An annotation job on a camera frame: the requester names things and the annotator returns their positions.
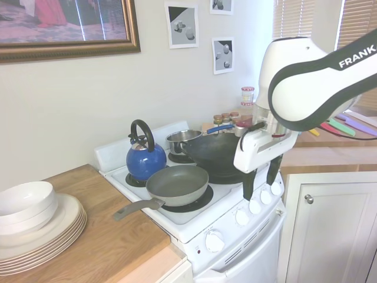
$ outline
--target blue kettle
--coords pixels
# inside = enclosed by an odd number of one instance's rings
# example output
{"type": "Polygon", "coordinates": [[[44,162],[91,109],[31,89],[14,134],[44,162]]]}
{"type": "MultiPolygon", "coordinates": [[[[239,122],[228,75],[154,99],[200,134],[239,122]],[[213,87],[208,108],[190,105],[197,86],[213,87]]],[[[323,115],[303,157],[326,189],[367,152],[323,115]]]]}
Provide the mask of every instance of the blue kettle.
{"type": "Polygon", "coordinates": [[[154,143],[152,131],[142,120],[135,120],[131,124],[131,149],[125,160],[128,171],[133,178],[146,181],[157,171],[166,167],[166,154],[164,149],[154,143]],[[144,136],[137,136],[136,127],[139,126],[144,136]]]}

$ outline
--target stainless steel pot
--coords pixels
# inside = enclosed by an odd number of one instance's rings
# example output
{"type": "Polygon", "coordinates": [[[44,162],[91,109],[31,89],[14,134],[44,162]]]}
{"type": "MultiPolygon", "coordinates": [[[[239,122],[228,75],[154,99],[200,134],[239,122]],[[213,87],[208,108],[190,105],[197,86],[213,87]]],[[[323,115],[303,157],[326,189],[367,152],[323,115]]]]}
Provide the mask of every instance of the stainless steel pot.
{"type": "Polygon", "coordinates": [[[171,154],[185,155],[180,147],[181,142],[187,142],[189,140],[196,139],[201,136],[201,131],[195,130],[183,130],[173,133],[167,136],[166,140],[169,142],[169,149],[171,154]]]}

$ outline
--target cabinet knob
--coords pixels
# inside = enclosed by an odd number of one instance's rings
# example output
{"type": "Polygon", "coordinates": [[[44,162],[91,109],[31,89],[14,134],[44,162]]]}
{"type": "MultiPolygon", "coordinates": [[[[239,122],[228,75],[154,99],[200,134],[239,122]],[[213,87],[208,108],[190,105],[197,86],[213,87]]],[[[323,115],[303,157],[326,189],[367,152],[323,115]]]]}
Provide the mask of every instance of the cabinet knob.
{"type": "Polygon", "coordinates": [[[314,202],[314,198],[311,195],[306,195],[305,199],[310,205],[314,202]]]}

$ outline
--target painting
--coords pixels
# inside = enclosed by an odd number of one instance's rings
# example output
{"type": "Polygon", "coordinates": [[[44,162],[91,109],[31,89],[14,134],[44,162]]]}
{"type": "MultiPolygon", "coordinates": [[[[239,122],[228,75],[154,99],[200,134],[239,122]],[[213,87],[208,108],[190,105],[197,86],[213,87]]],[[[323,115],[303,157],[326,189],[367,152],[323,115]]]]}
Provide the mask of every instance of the painting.
{"type": "Polygon", "coordinates": [[[235,0],[210,0],[210,13],[217,15],[233,15],[235,0]]]}
{"type": "Polygon", "coordinates": [[[234,38],[212,38],[213,73],[215,75],[234,71],[234,38]]]}
{"type": "Polygon", "coordinates": [[[165,10],[170,49],[198,47],[198,6],[166,2],[165,10]]]}
{"type": "Polygon", "coordinates": [[[140,52],[134,0],[0,0],[0,62],[140,52]]]}

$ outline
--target kettle handle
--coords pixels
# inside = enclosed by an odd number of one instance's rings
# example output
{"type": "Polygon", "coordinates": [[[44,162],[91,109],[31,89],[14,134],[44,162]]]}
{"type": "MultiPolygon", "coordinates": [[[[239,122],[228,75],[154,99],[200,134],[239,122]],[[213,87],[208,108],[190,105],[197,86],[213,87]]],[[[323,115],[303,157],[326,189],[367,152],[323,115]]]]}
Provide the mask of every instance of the kettle handle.
{"type": "Polygon", "coordinates": [[[135,121],[132,122],[132,124],[131,124],[131,138],[135,141],[135,143],[138,143],[140,141],[139,137],[137,136],[136,126],[139,126],[140,129],[145,134],[145,136],[147,137],[148,152],[154,151],[154,138],[153,138],[153,135],[152,135],[152,131],[149,128],[149,126],[147,125],[146,122],[144,122],[142,120],[135,120],[135,121]]]}

